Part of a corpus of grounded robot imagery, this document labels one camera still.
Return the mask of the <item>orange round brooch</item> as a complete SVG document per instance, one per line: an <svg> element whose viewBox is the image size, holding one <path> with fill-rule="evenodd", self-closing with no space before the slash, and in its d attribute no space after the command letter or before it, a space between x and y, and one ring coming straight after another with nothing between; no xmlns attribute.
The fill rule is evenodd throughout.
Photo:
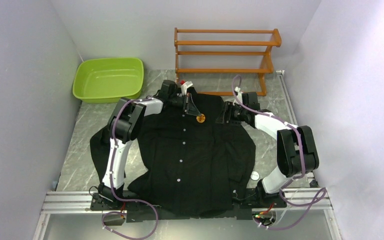
<svg viewBox="0 0 384 240"><path fill-rule="evenodd" d="M206 121L206 116L203 113L201 113L199 116L196 117L196 121L202 124Z"/></svg>

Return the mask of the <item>black button shirt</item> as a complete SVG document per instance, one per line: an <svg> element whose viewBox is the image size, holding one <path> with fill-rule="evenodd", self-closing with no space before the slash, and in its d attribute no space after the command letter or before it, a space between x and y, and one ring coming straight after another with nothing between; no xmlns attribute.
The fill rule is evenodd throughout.
<svg viewBox="0 0 384 240"><path fill-rule="evenodd" d="M204 123L177 107L143 119L134 141L146 172L128 190L137 202L176 215L224 212L246 195L256 146L241 124L216 123L225 102L220 96L196 92L192 98Z"/></svg>

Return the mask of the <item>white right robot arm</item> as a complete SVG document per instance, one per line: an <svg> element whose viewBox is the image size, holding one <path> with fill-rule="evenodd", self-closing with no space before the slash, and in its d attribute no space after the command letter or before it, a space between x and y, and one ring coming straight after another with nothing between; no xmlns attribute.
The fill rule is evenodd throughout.
<svg viewBox="0 0 384 240"><path fill-rule="evenodd" d="M313 132L309 126L294 125L268 110L260 109L255 92L244 93L235 89L232 93L234 101L225 102L217 123L246 123L277 142L277 166L259 180L255 193L257 205L266 208L273 203L276 195L280 195L282 188L319 167Z"/></svg>

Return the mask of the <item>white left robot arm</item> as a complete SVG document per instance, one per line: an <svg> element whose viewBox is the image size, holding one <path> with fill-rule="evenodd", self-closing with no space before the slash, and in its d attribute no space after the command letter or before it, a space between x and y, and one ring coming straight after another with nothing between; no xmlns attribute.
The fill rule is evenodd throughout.
<svg viewBox="0 0 384 240"><path fill-rule="evenodd" d="M167 107L179 108L183 115L199 117L202 113L193 101L194 94L191 81L164 80L154 95L119 99L107 125L89 141L92 162L100 180L97 192L92 195L92 204L109 210L122 207L128 153L140 134L144 118L158 115Z"/></svg>

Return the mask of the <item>white round brooch back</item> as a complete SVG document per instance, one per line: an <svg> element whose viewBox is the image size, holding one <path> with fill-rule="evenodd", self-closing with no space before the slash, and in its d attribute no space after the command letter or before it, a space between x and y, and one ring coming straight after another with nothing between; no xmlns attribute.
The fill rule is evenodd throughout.
<svg viewBox="0 0 384 240"><path fill-rule="evenodd" d="M258 181L260 179L260 175L257 171L252 171L250 175L250 179L252 181Z"/></svg>

